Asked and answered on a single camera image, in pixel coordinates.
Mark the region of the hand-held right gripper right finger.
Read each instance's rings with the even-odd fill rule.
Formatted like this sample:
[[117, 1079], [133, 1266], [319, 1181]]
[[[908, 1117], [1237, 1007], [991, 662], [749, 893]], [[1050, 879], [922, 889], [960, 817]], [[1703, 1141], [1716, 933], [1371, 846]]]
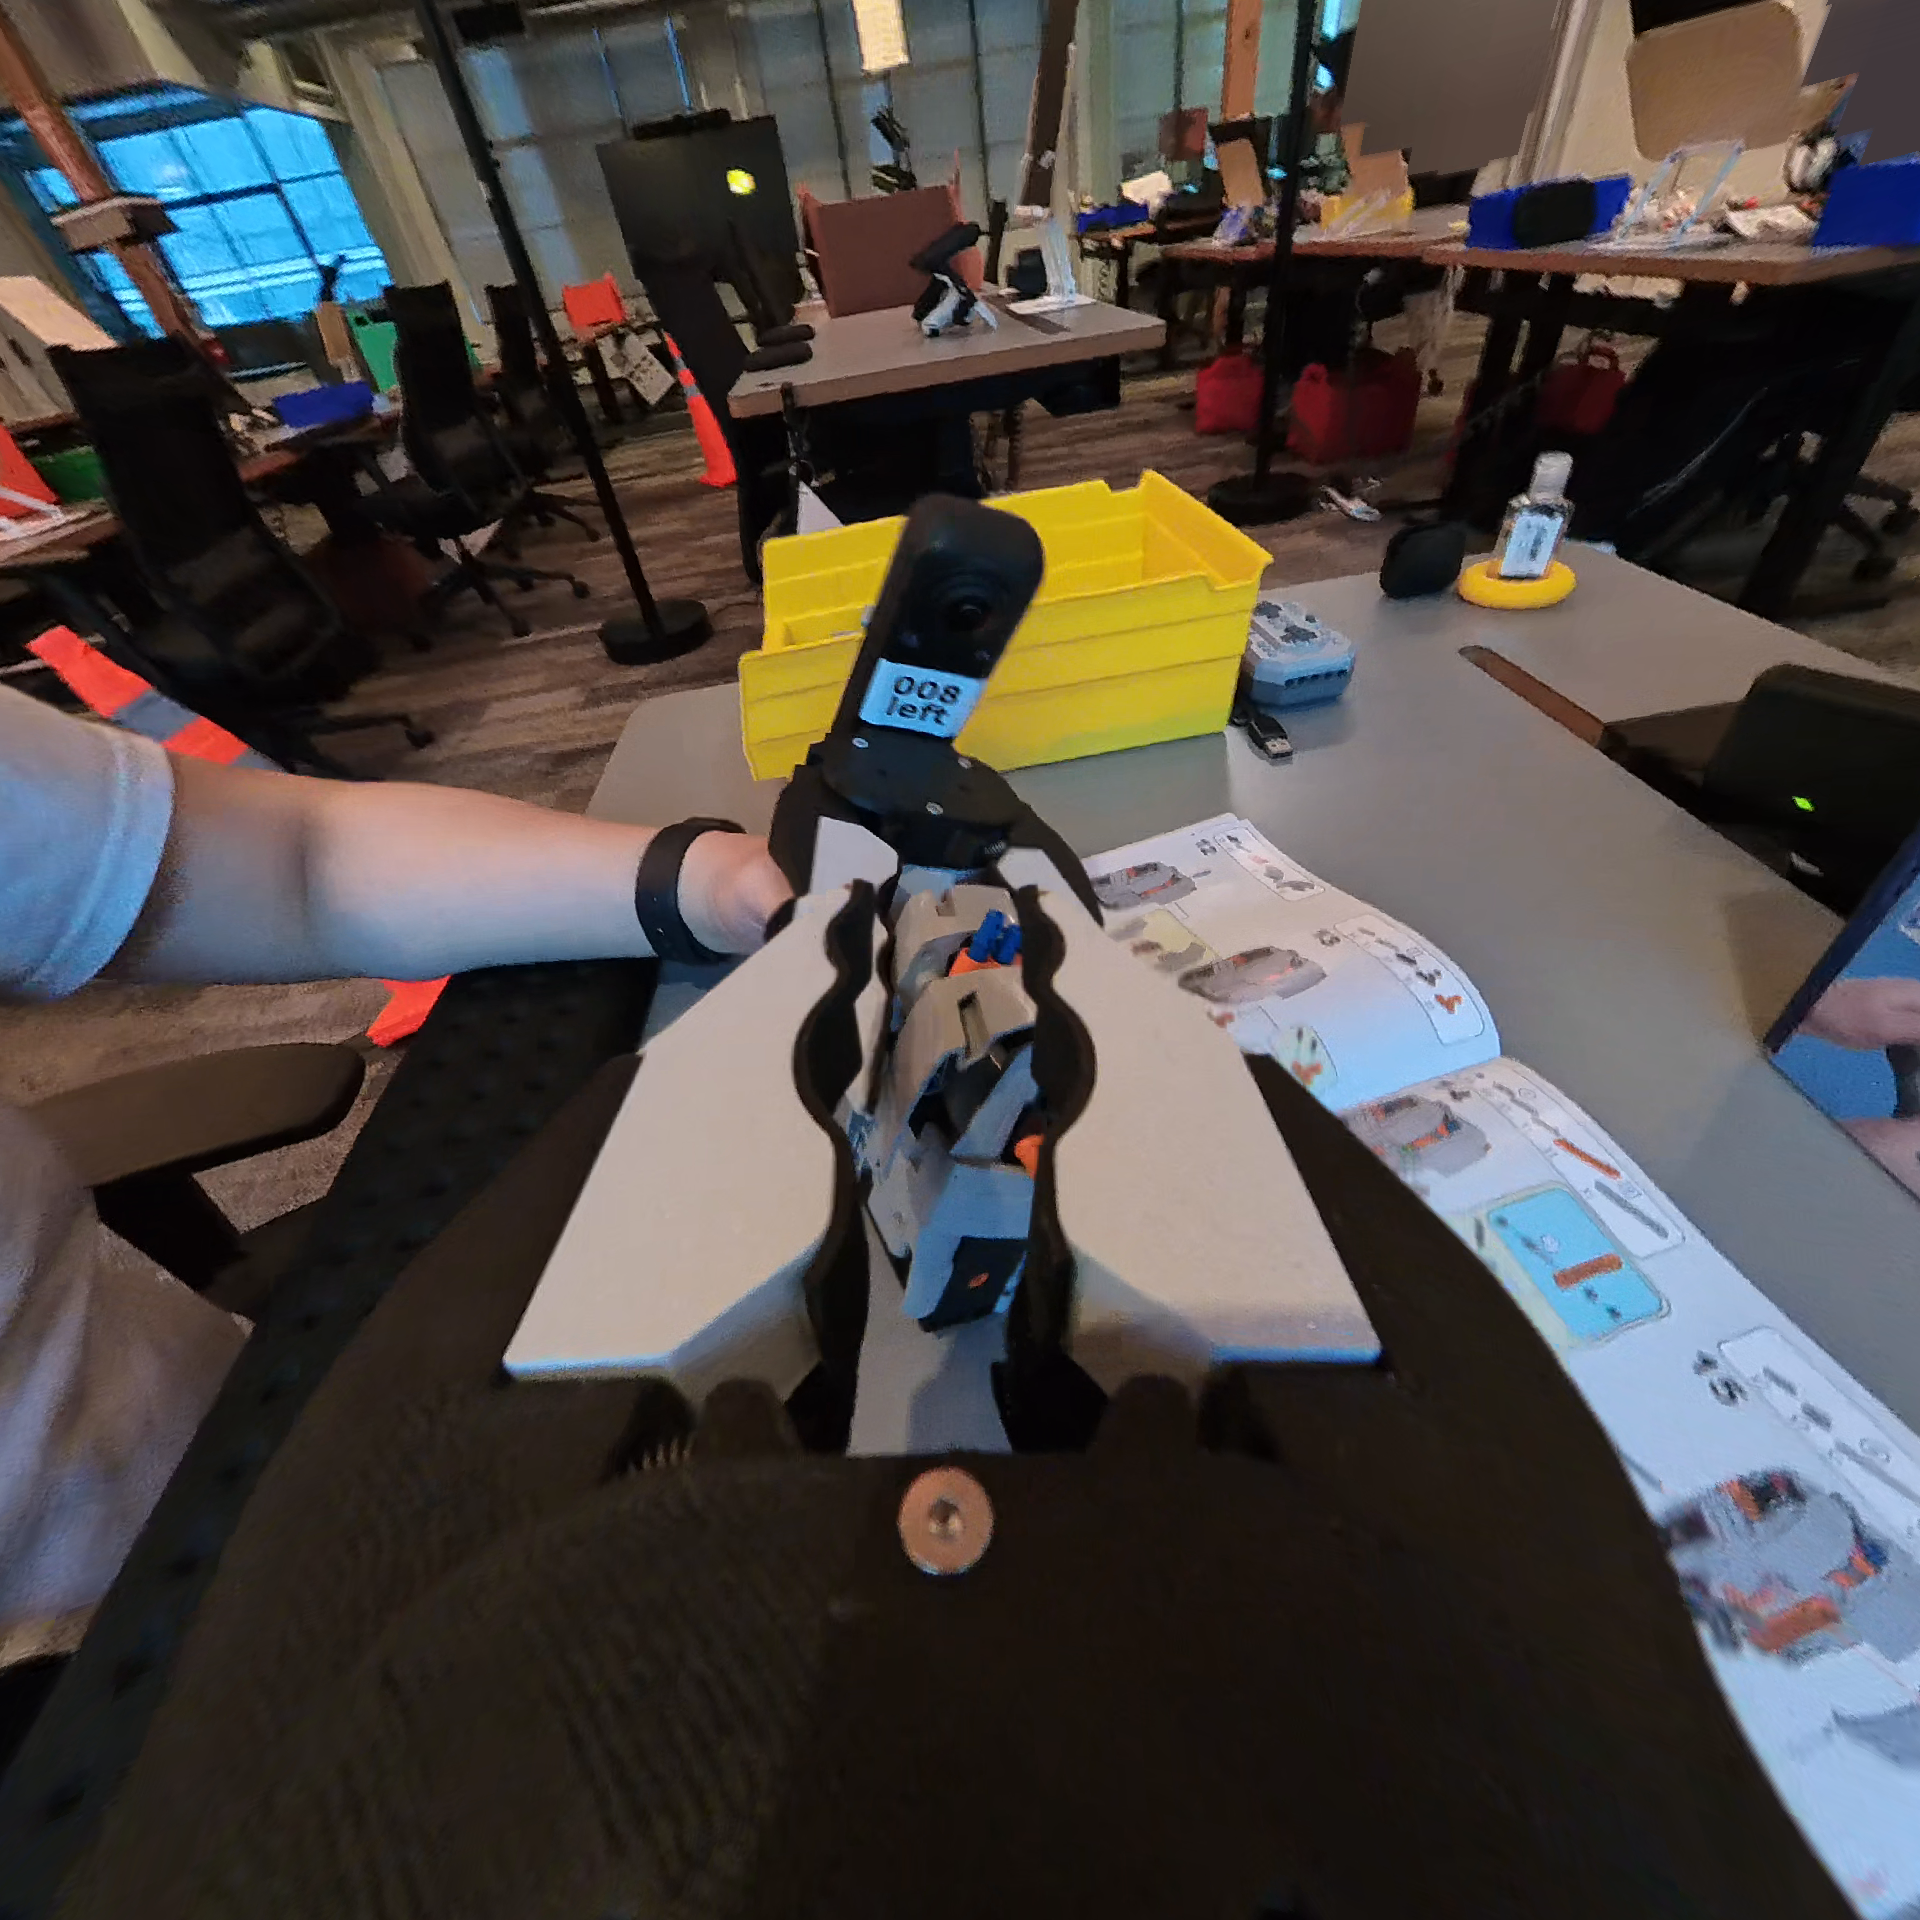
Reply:
[[1260, 1074], [1202, 1001], [1055, 885], [1018, 885], [1045, 1110], [1009, 1415], [1096, 1420], [1138, 1378], [1375, 1364], [1380, 1338]]

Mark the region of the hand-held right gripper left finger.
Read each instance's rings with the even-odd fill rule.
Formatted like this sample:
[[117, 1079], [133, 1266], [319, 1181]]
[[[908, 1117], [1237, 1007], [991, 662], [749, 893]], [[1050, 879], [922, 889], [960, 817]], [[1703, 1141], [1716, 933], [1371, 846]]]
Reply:
[[724, 1382], [848, 1420], [872, 1249], [844, 1108], [879, 1012], [866, 879], [785, 929], [648, 1042], [503, 1354], [519, 1381]]

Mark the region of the grey brick robot model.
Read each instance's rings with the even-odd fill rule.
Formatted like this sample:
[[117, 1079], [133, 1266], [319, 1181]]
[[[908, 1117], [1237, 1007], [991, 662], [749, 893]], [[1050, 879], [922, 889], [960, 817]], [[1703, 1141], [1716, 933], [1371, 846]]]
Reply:
[[903, 1313], [925, 1333], [997, 1315], [1050, 1132], [1013, 892], [920, 876], [887, 907], [855, 1018], [863, 1068], [840, 1117]]

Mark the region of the black wristband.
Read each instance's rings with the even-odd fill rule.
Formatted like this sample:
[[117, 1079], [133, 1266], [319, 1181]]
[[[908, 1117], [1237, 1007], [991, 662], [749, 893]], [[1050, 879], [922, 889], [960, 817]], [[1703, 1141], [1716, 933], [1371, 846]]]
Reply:
[[709, 969], [729, 963], [729, 950], [706, 946], [681, 909], [681, 873], [690, 849], [709, 835], [744, 835], [727, 819], [692, 817], [653, 829], [641, 857], [633, 885], [635, 922], [653, 959], [666, 967]]

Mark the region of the yellow plastic bin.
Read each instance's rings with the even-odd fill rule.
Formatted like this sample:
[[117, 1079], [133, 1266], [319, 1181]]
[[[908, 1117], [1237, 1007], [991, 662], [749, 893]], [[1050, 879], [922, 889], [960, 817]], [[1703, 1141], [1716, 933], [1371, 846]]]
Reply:
[[[1228, 727], [1266, 548], [1157, 471], [1002, 497], [1045, 579], [955, 737], [999, 772]], [[903, 517], [786, 535], [761, 556], [761, 647], [737, 665], [752, 778], [785, 780], [827, 733]]]

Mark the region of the black light stand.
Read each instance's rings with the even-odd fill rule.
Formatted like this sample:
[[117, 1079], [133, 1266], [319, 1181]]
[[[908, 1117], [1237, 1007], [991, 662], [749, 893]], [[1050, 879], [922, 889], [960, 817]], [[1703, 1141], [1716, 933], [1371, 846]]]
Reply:
[[1240, 471], [1218, 479], [1208, 494], [1210, 507], [1241, 530], [1298, 518], [1312, 505], [1309, 478], [1304, 471], [1280, 467], [1280, 445], [1285, 439], [1280, 427], [1280, 374], [1293, 237], [1301, 210], [1301, 166], [1307, 143], [1307, 95], [1316, 19], [1320, 4], [1293, 4], [1280, 205], [1273, 222], [1265, 290], [1263, 398], [1256, 429], [1256, 461], [1251, 471]]
[[565, 369], [565, 349], [546, 309], [538, 266], [523, 242], [511, 189], [499, 171], [490, 135], [467, 87], [459, 52], [444, 6], [437, 3], [413, 3], [413, 11], [474, 175], [488, 202], [499, 244], [511, 260], [521, 303], [525, 306], [529, 323], [536, 331], [536, 343], [544, 354], [546, 369], [561, 374], [559, 412], [583, 460], [583, 471], [592, 485], [597, 507], [609, 529], [609, 539], [635, 604], [633, 612], [611, 614], [602, 621], [602, 647], [616, 665], [660, 665], [683, 659], [697, 652], [714, 635], [711, 618], [697, 598], [667, 596], [659, 602], [653, 596], [631, 526], [619, 507], [618, 489], [609, 473], [600, 439], [595, 437], [588, 412], [581, 403], [579, 385]]

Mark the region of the grey brick hub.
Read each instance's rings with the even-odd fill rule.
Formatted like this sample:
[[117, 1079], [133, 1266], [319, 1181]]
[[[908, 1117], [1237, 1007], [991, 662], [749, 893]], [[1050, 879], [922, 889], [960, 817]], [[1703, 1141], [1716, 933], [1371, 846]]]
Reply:
[[1354, 641], [1307, 607], [1263, 595], [1240, 667], [1240, 694], [1266, 713], [1339, 702], [1354, 684]]

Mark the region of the orange traffic cone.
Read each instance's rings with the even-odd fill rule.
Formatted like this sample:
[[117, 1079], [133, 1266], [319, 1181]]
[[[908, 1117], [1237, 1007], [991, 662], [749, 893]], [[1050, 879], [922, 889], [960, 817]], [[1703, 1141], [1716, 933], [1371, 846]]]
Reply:
[[664, 333], [664, 346], [669, 354], [673, 369], [679, 377], [688, 418], [692, 421], [696, 439], [705, 458], [701, 485], [709, 489], [733, 489], [737, 467], [724, 427], [719, 422], [697, 377], [690, 370], [685, 354], [669, 331]]

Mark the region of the black pouch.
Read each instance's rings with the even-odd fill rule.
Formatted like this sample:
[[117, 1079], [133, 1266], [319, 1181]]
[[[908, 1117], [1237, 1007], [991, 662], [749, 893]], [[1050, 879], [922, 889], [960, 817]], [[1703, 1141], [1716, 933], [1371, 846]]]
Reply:
[[1473, 529], [1464, 518], [1415, 518], [1385, 543], [1378, 565], [1384, 598], [1405, 604], [1451, 591], [1467, 562]]

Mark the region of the white black handheld device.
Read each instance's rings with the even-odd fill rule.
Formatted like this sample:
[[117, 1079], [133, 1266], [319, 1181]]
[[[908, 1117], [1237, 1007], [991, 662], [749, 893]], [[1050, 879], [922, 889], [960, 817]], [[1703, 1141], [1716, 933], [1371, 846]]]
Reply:
[[978, 290], [962, 268], [981, 237], [978, 223], [954, 223], [914, 253], [908, 266], [925, 274], [925, 284], [913, 303], [913, 319], [929, 340], [955, 330], [984, 324], [997, 330], [997, 318], [981, 306]]

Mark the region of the black office chair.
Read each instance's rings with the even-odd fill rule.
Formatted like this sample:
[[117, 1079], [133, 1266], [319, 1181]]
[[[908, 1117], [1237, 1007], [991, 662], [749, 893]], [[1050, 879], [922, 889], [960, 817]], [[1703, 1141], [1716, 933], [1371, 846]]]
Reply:
[[320, 746], [340, 732], [431, 748], [434, 732], [404, 710], [335, 710], [380, 652], [260, 517], [201, 357], [178, 339], [48, 357], [156, 605], [133, 641], [160, 690], [290, 772], [348, 778]]
[[450, 287], [444, 282], [396, 284], [386, 287], [385, 306], [396, 330], [393, 365], [407, 473], [383, 483], [369, 498], [369, 513], [419, 554], [444, 562], [423, 595], [423, 612], [439, 614], [456, 596], [472, 591], [508, 621], [513, 635], [525, 637], [531, 621], [501, 602], [501, 586], [519, 591], [565, 586], [579, 598], [591, 587], [569, 572], [523, 565], [514, 543], [508, 543], [506, 561], [490, 561], [482, 535], [511, 539], [523, 522], [569, 522], [588, 537], [597, 537], [597, 530], [565, 498], [539, 489], [539, 471], [521, 467], [475, 385]]

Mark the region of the clear sanitizer bottle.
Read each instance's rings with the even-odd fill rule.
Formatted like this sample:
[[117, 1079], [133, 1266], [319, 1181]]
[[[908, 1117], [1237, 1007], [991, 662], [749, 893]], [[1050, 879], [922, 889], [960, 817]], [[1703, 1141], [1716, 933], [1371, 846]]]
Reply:
[[1508, 582], [1540, 582], [1557, 562], [1572, 514], [1569, 479], [1572, 452], [1544, 451], [1528, 478], [1528, 487], [1505, 509], [1505, 526], [1495, 550], [1495, 577]]

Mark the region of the black monitor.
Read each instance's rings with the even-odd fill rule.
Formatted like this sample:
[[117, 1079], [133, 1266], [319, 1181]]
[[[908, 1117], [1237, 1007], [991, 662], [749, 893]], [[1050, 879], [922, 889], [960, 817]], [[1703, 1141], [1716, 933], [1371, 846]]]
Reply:
[[637, 277], [700, 269], [733, 285], [754, 327], [791, 327], [800, 228], [772, 115], [679, 115], [595, 149]]

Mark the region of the blue robot kit box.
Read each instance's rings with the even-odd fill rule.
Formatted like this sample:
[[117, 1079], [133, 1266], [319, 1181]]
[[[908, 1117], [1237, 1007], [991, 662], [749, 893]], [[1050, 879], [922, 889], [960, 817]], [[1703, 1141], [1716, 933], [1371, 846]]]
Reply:
[[1909, 835], [1769, 1029], [1777, 1071], [1919, 1193], [1919, 837]]

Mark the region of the blue bin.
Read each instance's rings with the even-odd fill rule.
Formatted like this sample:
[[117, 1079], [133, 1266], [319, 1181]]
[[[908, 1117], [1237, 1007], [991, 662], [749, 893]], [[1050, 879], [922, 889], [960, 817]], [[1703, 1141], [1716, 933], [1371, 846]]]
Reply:
[[1919, 178], [1916, 153], [1840, 169], [1820, 210], [1812, 252], [1916, 250]]
[[1628, 205], [1632, 174], [1562, 175], [1508, 186], [1471, 204], [1471, 250], [1564, 250], [1608, 234]]

